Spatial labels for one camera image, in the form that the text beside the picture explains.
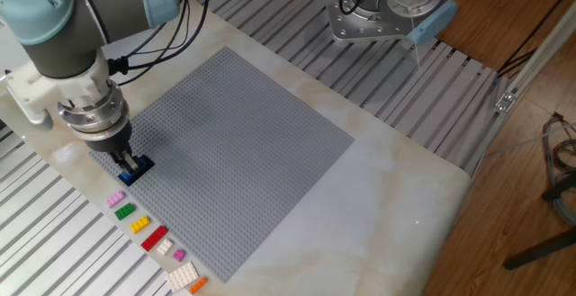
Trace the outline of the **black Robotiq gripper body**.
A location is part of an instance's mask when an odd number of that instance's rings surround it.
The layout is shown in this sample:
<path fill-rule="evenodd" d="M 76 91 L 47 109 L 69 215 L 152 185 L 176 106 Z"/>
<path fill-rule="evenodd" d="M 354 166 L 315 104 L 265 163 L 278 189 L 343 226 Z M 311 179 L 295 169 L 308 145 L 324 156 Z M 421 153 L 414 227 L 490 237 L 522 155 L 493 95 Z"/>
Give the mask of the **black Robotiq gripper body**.
<path fill-rule="evenodd" d="M 90 149 L 98 152 L 121 153 L 122 151 L 131 152 L 129 140 L 131 138 L 132 126 L 128 122 L 118 133 L 108 139 L 96 141 L 86 140 L 85 143 Z"/>

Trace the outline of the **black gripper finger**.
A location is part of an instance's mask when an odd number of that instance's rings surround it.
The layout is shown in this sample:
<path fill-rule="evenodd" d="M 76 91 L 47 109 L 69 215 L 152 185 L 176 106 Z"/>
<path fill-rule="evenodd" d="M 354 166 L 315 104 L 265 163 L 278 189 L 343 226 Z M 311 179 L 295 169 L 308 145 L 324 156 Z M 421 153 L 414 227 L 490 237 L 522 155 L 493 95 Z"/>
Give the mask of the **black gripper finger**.
<path fill-rule="evenodd" d="M 140 170 L 139 160 L 134 158 L 128 150 L 124 151 L 124 162 L 124 169 L 128 174 L 134 174 Z"/>
<path fill-rule="evenodd" d="M 123 173 L 128 175 L 131 173 L 131 155 L 127 150 L 113 151 L 110 153 L 110 157 L 113 162 L 121 168 Z"/>

